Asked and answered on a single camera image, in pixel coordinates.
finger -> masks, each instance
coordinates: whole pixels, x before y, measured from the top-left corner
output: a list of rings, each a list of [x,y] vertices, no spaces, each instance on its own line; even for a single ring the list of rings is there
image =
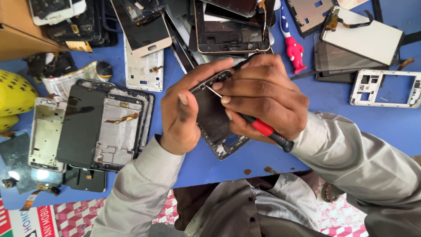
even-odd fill
[[[172,91],[189,90],[201,81],[211,77],[213,74],[232,68],[234,60],[232,58],[214,60],[209,63],[201,64],[186,74],[180,81],[167,89],[166,94]]]
[[[257,131],[250,123],[248,123],[237,112],[225,109],[227,116],[230,117],[229,127],[231,132],[237,135],[249,137],[254,140],[276,144],[272,139]]]
[[[286,75],[282,74],[274,66],[261,65],[257,67],[247,67],[232,75],[232,80],[253,79],[265,80],[289,90],[299,91],[299,88]]]
[[[177,117],[170,129],[188,130],[196,127],[197,113],[199,106],[195,96],[188,90],[181,90],[178,93],[179,106],[177,110]]]
[[[292,128],[288,127],[288,124],[297,120],[297,115],[294,112],[269,97],[223,96],[221,103],[227,109],[259,118],[280,134],[290,132]]]
[[[277,68],[281,73],[285,76],[287,72],[285,70],[285,65],[282,62],[281,56],[279,54],[259,54],[250,59],[248,63],[244,64],[241,69],[245,69],[247,67],[257,67],[261,65],[270,65]]]
[[[221,95],[240,97],[269,97],[290,110],[305,104],[300,92],[291,91],[264,80],[242,79],[215,83],[213,89]]]

screwdriver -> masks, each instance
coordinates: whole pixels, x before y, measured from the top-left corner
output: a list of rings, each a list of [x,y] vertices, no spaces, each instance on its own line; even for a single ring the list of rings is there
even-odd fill
[[[217,96],[222,97],[220,94],[218,94],[216,91],[214,91],[212,88],[205,85],[209,90],[211,90],[213,93],[215,93]],[[261,132],[263,135],[269,137],[273,141],[275,141],[284,152],[290,152],[294,148],[294,142],[288,141],[285,137],[283,137],[281,134],[277,133],[273,127],[267,125],[262,120],[255,118],[250,115],[245,115],[242,113],[238,113],[243,117],[247,122],[249,122],[257,131]]]

blue work surface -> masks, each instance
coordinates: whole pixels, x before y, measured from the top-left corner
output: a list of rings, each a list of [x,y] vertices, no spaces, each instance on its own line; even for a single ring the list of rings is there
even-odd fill
[[[393,6],[393,1],[391,0],[382,0],[381,2],[383,8]],[[359,12],[364,9],[369,9],[373,12],[370,1],[354,8],[352,11]],[[287,20],[290,23],[291,35],[294,36],[296,41],[304,47],[303,60],[304,65],[308,68],[303,72],[312,71],[314,60],[313,36],[310,35],[305,39],[300,37],[290,13],[286,11],[286,14]],[[279,11],[276,11],[276,15],[278,22],[270,30],[275,38],[275,44],[272,49],[274,53],[281,55],[288,75],[293,76],[292,64],[285,53],[284,37],[281,35],[279,30]],[[397,11],[393,17],[396,19],[407,19],[408,14],[405,11]],[[416,24],[420,24],[420,21],[412,21],[412,25]],[[421,42],[403,46],[400,52],[402,59],[415,57],[415,63],[407,66],[405,70],[421,71],[421,59],[418,57],[421,52]],[[111,82],[118,86],[125,87],[123,37],[121,34],[119,37],[119,45],[117,47],[94,49],[94,52],[91,54],[72,51],[72,55],[78,68],[87,65],[93,60],[103,60],[108,62],[112,65],[114,70]],[[160,100],[165,95],[165,90],[180,80],[180,78],[184,75],[171,50],[168,48],[165,49],[164,55],[164,92],[154,93],[156,95],[156,103],[149,138],[151,138],[155,133],[162,133]],[[27,71],[26,64],[21,60],[2,62],[0,63],[0,69],[19,73],[23,76],[26,75]],[[421,134],[421,126],[417,125],[417,122],[421,119],[420,109],[352,106],[348,103],[352,88],[350,84],[317,82],[314,80],[314,76],[299,79],[294,82],[299,86],[300,90],[309,97],[309,110],[323,111],[345,116],[356,122],[361,131],[374,134],[375,136],[384,139],[409,156],[421,154],[418,139],[419,134]],[[397,80],[385,81],[384,89],[388,88],[388,92],[385,93],[385,96],[388,96],[388,98],[404,98],[406,96],[405,90],[398,92],[398,85],[399,81]],[[35,86],[41,96],[45,96],[47,94],[42,84],[36,84]],[[13,129],[30,130],[32,116],[33,112],[19,115],[21,120]],[[308,169],[308,167],[296,157],[283,153],[283,151],[278,147],[254,140],[245,144],[227,159],[219,161],[204,140],[200,139],[197,147],[186,155],[178,176],[178,181],[174,187],[193,186],[205,183],[270,175],[272,173],[265,171],[265,168],[269,167],[271,168],[272,173]],[[244,170],[246,169],[251,170],[250,175],[246,175],[244,173]],[[39,197],[35,200],[33,206],[52,205],[106,197],[111,191],[115,175],[115,173],[108,172],[107,190],[103,193],[78,191],[67,186],[63,186],[61,188],[62,193],[58,197],[41,192]],[[29,192],[18,195],[16,189],[1,188],[0,190],[4,206],[11,210],[20,209],[26,198],[29,196]]]

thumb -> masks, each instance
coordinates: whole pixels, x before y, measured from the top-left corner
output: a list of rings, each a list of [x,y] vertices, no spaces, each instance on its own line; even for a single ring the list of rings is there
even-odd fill
[[[174,122],[176,126],[196,126],[197,113],[199,106],[195,96],[188,90],[179,91],[179,108],[177,119]]]

toy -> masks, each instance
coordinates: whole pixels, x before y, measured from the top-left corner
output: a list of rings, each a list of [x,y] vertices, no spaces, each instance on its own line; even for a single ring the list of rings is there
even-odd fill
[[[295,74],[301,72],[301,70],[307,67],[303,65],[303,51],[304,48],[301,44],[297,43],[294,37],[291,36],[288,29],[288,22],[284,13],[284,3],[281,1],[281,32],[285,37],[285,45],[287,46],[287,55],[290,58],[292,65],[295,67]]]

